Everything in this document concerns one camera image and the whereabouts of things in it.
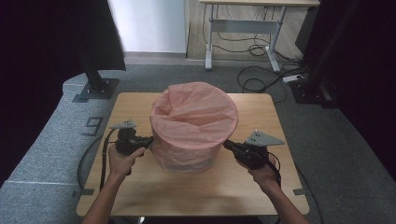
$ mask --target human hand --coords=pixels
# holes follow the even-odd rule
[[[268,159],[273,165],[276,165],[274,156],[269,155]],[[264,193],[268,194],[270,190],[274,188],[280,188],[280,186],[276,183],[276,175],[274,171],[268,165],[265,165],[261,169],[250,170],[240,161],[237,162],[241,166],[247,168],[247,172],[253,176],[253,180],[260,186]]]
[[[143,155],[145,149],[143,147],[136,150],[131,155],[124,155],[116,150],[116,145],[110,147],[108,150],[110,175],[117,178],[124,179],[134,165],[134,160]]]

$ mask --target forearm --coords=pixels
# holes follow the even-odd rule
[[[99,195],[93,202],[87,215],[81,223],[108,223],[111,209],[116,200],[117,192],[122,183],[122,178],[109,175]]]
[[[306,224],[308,221],[282,191],[280,186],[273,186],[265,191],[277,211],[283,224]]]

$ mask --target wooden tabletop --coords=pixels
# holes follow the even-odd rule
[[[230,140],[243,143],[254,130],[285,140],[285,145],[268,147],[280,159],[282,189],[296,207],[309,211],[304,195],[294,195],[302,185],[283,134],[271,97],[257,93],[229,94],[238,108],[239,123]],[[109,118],[108,127],[133,119],[137,134],[151,136],[149,113],[159,93],[121,93]],[[117,132],[110,141],[117,139]],[[93,195],[81,196],[77,212],[85,216],[99,192],[101,146],[95,157],[85,189]],[[122,183],[112,216],[258,216],[275,215],[270,200],[261,192],[247,170],[236,163],[233,153],[221,148],[215,164],[201,173],[166,172],[147,150],[136,159],[132,174]]]
[[[318,7],[319,0],[200,0],[209,5],[241,5],[268,7]]]

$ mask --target wooden table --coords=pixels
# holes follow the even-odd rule
[[[200,2],[211,5],[208,31],[209,39],[206,45],[205,56],[206,70],[212,69],[212,32],[220,32],[272,35],[270,46],[265,49],[274,72],[280,72],[274,50],[287,7],[318,7],[320,4],[319,0],[200,0]],[[282,9],[277,21],[218,20],[213,17],[214,5],[268,6],[282,7]]]
[[[231,93],[238,108],[239,123],[230,140],[244,142],[254,130],[279,139],[285,145],[268,147],[281,163],[282,189],[297,208],[309,211],[304,195],[294,195],[302,185],[283,134],[273,101],[268,94]],[[111,113],[109,126],[133,119],[138,135],[150,136],[149,112],[159,93],[121,93]],[[112,134],[110,141],[117,138]],[[101,148],[99,147],[85,189],[93,195],[81,196],[77,212],[85,216],[99,193],[101,176]],[[164,171],[149,150],[138,158],[132,174],[122,183],[112,216],[258,216],[275,215],[270,200],[261,192],[247,170],[236,163],[233,153],[221,148],[215,164],[202,173],[172,173]]]

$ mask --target pink plastic bag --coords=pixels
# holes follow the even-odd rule
[[[238,111],[224,91],[204,82],[170,86],[150,115],[151,151],[164,170],[210,168],[238,123]]]

